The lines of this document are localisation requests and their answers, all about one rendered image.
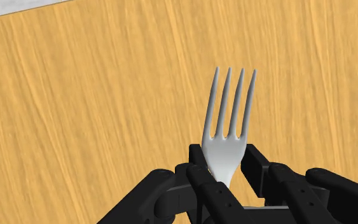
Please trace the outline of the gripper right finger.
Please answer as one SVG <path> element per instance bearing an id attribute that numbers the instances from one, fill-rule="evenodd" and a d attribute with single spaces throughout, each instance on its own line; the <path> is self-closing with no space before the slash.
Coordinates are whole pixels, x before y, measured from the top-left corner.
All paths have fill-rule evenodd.
<path id="1" fill-rule="evenodd" d="M 286 205 L 297 224 L 358 224 L 358 183 L 323 168 L 304 175 L 246 146 L 241 171 L 267 206 Z"/>

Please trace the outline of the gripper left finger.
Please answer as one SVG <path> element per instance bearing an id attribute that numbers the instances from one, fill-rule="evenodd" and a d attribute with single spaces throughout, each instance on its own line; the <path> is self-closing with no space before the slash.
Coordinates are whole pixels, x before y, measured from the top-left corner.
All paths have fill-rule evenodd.
<path id="1" fill-rule="evenodd" d="M 199 144 L 189 146 L 189 162 L 172 172 L 155 169 L 97 224 L 173 224 L 186 213 L 191 224 L 253 223 L 238 200 L 209 173 Z"/>

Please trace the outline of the silver fork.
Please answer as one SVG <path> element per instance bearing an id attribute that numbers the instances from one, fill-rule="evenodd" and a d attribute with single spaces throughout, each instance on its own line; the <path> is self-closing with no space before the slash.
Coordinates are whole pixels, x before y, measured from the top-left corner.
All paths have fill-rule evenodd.
<path id="1" fill-rule="evenodd" d="M 228 135 L 223 135 L 223 122 L 228 103 L 231 74 L 232 69 L 229 69 L 224 83 L 221 104 L 219 107 L 216 133 L 212 136 L 210 134 L 210 130 L 219 78 L 219 68 L 216 68 L 210 89 L 201 143 L 202 152 L 210 173 L 216 181 L 222 182 L 226 186 L 230 186 L 232 177 L 237 167 L 240 165 L 246 151 L 257 71 L 253 71 L 251 82 L 247 91 L 241 135 L 239 136 L 237 136 L 237 120 L 244 82 L 244 70 L 241 70 L 235 91 Z"/>

